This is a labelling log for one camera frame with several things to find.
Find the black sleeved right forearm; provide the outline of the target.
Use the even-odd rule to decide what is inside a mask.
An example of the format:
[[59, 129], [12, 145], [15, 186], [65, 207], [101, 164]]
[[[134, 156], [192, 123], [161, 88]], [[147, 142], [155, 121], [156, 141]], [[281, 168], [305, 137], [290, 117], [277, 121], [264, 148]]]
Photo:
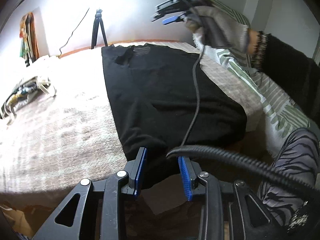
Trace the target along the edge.
[[257, 32], [251, 66], [269, 76], [319, 124], [319, 66], [271, 34]]

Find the grey gloved right hand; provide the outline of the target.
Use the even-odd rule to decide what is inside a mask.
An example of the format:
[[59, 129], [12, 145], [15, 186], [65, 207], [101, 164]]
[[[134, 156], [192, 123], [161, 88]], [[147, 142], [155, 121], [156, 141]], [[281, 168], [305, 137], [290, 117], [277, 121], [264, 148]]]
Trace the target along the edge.
[[249, 27], [237, 22], [216, 7], [199, 6], [191, 10], [185, 26], [212, 48], [235, 48], [246, 53], [249, 46]]

